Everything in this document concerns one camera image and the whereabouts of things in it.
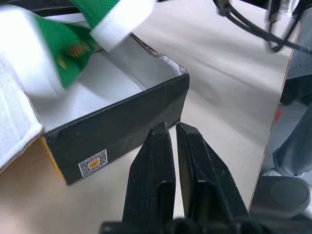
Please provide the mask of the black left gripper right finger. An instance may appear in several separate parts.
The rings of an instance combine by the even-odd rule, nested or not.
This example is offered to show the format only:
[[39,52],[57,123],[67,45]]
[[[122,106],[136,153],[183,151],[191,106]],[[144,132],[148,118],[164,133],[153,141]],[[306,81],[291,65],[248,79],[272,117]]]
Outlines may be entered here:
[[199,130],[176,126],[184,214],[193,221],[235,221],[249,214],[229,168]]

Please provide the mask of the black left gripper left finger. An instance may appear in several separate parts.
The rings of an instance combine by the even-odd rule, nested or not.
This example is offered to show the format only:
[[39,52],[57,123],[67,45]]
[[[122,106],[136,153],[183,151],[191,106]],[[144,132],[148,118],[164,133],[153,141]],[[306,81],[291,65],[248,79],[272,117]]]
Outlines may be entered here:
[[122,220],[171,221],[175,191],[172,142],[166,122],[161,122],[150,129],[130,167]]

